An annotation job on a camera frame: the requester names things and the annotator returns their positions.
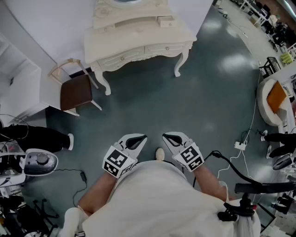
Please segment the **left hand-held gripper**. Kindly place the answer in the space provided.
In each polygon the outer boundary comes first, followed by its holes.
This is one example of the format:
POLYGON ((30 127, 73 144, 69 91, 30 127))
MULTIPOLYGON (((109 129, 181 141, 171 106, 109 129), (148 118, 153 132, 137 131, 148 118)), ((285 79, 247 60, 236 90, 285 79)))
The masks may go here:
POLYGON ((147 136, 140 133, 126 134, 107 151, 102 168, 115 178, 120 178, 137 164, 147 136))

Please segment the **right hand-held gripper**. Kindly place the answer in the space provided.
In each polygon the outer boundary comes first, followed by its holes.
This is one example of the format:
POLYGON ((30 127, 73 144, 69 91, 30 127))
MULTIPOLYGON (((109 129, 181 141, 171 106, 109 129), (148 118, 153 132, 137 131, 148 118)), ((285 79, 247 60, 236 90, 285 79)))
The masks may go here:
POLYGON ((183 144, 188 137, 177 131, 166 132, 162 134, 162 139, 174 155, 173 159, 189 172, 204 164, 204 158, 195 142, 183 148, 183 144))

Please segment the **cream ornate dressing table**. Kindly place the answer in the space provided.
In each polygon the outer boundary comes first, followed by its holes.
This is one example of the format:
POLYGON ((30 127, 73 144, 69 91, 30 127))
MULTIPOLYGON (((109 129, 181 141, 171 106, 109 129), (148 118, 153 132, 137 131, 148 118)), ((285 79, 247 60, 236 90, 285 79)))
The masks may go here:
MULTIPOLYGON (((167 43, 185 43, 183 51, 177 55, 179 60, 174 67, 174 75, 180 76, 179 69, 186 62, 189 51, 197 37, 171 11, 168 0, 149 0, 149 3, 132 8, 117 8, 105 0, 96 0, 92 27, 84 34, 85 62, 95 73, 97 81, 105 87, 105 94, 111 94, 111 87, 104 78, 97 60, 117 55, 134 48, 167 43), (173 16, 177 25, 162 28, 158 16, 173 16), (95 28, 115 24, 115 29, 98 33, 95 28)), ((146 60, 156 55, 144 55, 136 61, 146 60)))

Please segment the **person's right forearm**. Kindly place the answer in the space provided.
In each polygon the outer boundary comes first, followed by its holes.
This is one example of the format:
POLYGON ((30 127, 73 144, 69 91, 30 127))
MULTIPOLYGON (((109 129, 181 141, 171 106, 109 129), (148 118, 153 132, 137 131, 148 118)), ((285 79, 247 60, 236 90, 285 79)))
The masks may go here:
POLYGON ((206 168, 205 165, 199 166, 193 171, 201 192, 216 197, 222 201, 227 199, 226 187, 222 187, 218 179, 206 168))

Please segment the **person's left forearm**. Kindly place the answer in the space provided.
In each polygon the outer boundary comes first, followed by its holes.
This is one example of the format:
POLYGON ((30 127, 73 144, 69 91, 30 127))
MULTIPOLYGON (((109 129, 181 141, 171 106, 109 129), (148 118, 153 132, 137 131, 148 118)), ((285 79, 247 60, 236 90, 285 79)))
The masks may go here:
POLYGON ((115 187, 117 178, 104 172, 101 177, 91 186, 91 188, 82 196, 78 202, 78 206, 91 216, 108 201, 113 188, 115 187))

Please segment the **person's white shirt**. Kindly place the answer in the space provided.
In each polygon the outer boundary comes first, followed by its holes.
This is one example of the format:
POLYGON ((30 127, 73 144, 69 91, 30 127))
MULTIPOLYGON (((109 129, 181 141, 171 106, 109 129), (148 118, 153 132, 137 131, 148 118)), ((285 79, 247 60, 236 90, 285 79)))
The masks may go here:
POLYGON ((60 237, 260 236, 257 214, 221 221, 224 202, 194 189, 172 164, 142 162, 117 179, 107 203, 91 216, 79 206, 68 209, 60 237))

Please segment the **wooden chair brown seat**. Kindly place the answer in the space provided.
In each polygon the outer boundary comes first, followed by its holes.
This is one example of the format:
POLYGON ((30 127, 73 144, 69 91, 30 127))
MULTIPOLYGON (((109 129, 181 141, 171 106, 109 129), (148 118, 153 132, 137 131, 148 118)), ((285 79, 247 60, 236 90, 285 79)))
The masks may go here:
POLYGON ((99 110, 102 110, 102 107, 94 101, 92 94, 92 87, 94 85, 98 88, 97 84, 94 82, 92 77, 89 75, 87 70, 81 64, 79 59, 69 58, 64 60, 60 64, 55 65, 51 71, 48 73, 48 77, 57 82, 60 89, 60 110, 70 113, 74 116, 79 116, 76 112, 76 108, 87 103, 92 103, 99 110), (62 67, 67 64, 76 63, 84 72, 83 75, 79 75, 75 78, 71 78, 68 81, 62 82, 60 79, 60 73, 62 67))

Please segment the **grey round appliance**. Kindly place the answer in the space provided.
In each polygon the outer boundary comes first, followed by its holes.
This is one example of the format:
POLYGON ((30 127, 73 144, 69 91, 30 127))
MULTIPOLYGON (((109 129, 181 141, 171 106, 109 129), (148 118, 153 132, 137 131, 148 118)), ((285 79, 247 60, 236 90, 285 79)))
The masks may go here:
POLYGON ((20 167, 26 176, 44 176, 53 173, 58 166, 55 154, 41 149, 28 149, 18 153, 20 167))

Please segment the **black box device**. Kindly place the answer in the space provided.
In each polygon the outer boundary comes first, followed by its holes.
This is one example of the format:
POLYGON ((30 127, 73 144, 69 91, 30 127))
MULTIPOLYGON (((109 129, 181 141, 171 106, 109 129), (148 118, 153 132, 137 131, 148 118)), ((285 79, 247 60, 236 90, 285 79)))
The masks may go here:
POLYGON ((270 194, 296 190, 296 182, 284 183, 236 183, 235 193, 270 194))

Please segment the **orange cushion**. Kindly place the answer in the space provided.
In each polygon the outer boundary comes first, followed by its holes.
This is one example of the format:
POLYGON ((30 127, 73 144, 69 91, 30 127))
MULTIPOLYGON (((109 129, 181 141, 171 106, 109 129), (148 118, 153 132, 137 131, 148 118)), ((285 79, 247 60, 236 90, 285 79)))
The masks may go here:
POLYGON ((277 113, 282 102, 286 99, 287 95, 282 87, 282 85, 276 81, 272 90, 267 96, 267 103, 270 106, 273 113, 277 113))

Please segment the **black folding stand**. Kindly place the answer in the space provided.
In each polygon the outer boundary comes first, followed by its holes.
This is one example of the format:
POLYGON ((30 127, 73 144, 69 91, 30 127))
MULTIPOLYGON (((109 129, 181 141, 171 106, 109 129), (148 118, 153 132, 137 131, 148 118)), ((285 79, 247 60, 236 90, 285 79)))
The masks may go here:
POLYGON ((54 230, 58 229, 56 220, 60 215, 50 206, 46 199, 41 201, 33 200, 34 211, 37 213, 37 221, 41 227, 41 236, 50 237, 54 230))

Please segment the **yellow-green object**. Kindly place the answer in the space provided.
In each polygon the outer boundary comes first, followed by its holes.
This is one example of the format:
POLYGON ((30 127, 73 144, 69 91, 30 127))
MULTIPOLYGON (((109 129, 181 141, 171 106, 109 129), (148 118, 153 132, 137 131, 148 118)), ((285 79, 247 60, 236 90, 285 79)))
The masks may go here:
POLYGON ((283 64, 291 64, 294 61, 294 57, 287 51, 280 56, 283 64))

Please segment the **white office desk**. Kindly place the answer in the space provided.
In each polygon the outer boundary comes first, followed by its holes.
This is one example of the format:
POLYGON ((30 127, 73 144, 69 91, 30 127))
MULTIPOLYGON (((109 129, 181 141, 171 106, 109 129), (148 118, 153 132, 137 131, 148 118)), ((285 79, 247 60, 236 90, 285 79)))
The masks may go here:
POLYGON ((253 12, 258 15, 257 19, 254 20, 254 26, 263 26, 265 23, 269 22, 270 11, 266 11, 263 7, 259 8, 255 3, 255 0, 243 0, 239 10, 249 10, 248 12, 253 12))

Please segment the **oval mirror cream frame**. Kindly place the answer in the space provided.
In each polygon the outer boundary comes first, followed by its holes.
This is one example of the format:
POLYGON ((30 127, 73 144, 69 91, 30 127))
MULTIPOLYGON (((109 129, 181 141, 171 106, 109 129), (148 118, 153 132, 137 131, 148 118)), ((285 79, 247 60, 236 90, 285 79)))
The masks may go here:
POLYGON ((117 8, 140 7, 149 3, 149 0, 105 0, 108 4, 117 8))

